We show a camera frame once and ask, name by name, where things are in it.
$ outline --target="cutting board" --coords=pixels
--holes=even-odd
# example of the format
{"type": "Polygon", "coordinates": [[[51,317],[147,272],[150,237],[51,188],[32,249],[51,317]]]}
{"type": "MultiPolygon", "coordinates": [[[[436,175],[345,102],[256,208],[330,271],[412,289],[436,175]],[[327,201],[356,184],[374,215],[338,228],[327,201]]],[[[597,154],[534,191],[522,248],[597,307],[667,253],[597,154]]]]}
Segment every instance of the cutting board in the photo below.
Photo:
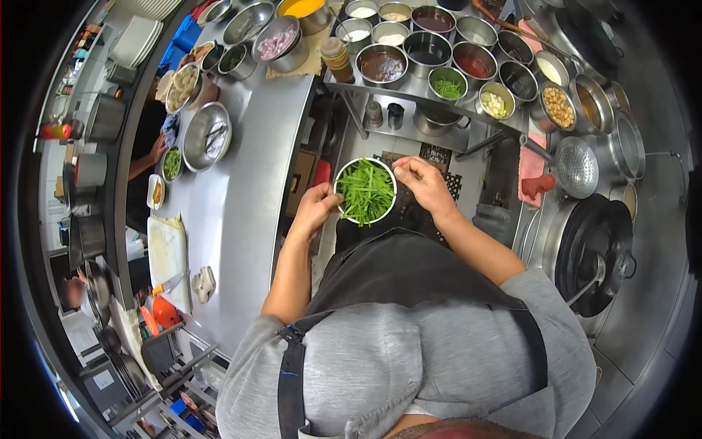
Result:
{"type": "Polygon", "coordinates": [[[179,311],[190,314],[190,286],[187,272],[187,246],[185,231],[179,218],[166,222],[151,216],[147,220],[147,236],[149,241],[149,269],[151,270],[151,285],[171,279],[179,273],[185,273],[183,279],[168,293],[162,294],[179,311]]]}

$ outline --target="metal strainer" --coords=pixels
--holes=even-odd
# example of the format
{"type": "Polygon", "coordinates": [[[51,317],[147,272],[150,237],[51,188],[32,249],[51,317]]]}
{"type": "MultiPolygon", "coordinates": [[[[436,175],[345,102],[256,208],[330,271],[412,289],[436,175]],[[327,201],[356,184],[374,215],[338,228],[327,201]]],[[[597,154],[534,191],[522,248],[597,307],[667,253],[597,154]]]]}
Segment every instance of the metal strainer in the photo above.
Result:
{"type": "Polygon", "coordinates": [[[584,140],[577,137],[563,138],[555,158],[525,134],[519,137],[519,143],[556,166],[556,181],[568,195],[583,199],[595,192],[600,169],[595,153],[584,140]]]}

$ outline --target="kitchen counter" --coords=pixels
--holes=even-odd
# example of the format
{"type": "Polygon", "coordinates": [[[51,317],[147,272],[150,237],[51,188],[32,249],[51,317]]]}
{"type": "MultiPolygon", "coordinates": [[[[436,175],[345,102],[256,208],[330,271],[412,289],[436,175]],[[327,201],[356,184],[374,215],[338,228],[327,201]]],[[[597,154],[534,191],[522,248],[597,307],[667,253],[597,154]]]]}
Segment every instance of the kitchen counter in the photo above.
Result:
{"type": "MultiPolygon", "coordinates": [[[[226,23],[206,27],[197,43],[216,39],[226,23]]],[[[209,302],[191,294],[186,329],[217,343],[231,357],[268,294],[280,247],[278,224],[300,142],[298,132],[312,103],[314,77],[266,80],[257,66],[245,81],[217,79],[219,101],[234,124],[224,158],[205,172],[188,170],[166,187],[156,215],[182,215],[190,276],[211,266],[217,286],[209,302]]],[[[180,113],[178,144],[183,144],[193,112],[180,113]]]]}

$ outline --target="stack of white plates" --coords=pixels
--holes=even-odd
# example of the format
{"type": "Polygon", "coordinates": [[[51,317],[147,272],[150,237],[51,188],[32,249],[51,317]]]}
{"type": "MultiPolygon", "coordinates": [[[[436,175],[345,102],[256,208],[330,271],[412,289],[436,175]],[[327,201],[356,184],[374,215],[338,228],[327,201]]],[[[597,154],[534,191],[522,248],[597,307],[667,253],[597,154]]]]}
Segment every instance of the stack of white plates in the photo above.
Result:
{"type": "Polygon", "coordinates": [[[163,20],[181,0],[119,0],[119,4],[126,7],[134,15],[149,18],[150,20],[163,20]]]}
{"type": "Polygon", "coordinates": [[[134,15],[110,51],[110,58],[121,66],[135,69],[146,59],[163,28],[160,21],[134,15]]]}

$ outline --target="gray t-shirt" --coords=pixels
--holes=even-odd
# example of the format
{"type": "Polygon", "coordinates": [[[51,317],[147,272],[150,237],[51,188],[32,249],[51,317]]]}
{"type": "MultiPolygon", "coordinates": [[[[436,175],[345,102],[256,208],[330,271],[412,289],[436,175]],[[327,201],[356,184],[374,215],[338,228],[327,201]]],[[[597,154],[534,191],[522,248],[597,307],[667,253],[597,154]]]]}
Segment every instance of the gray t-shirt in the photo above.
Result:
{"type": "MultiPolygon", "coordinates": [[[[543,335],[549,389],[538,400],[530,400],[531,359],[509,311],[460,301],[363,304],[336,311],[305,336],[303,392],[313,437],[377,439],[416,404],[440,419],[484,417],[563,438],[595,389],[588,340],[542,270],[501,288],[525,302],[543,335]]],[[[224,439],[280,437],[277,386],[287,347],[276,335],[281,327],[274,317],[257,317],[234,354],[216,409],[224,439]]]]}

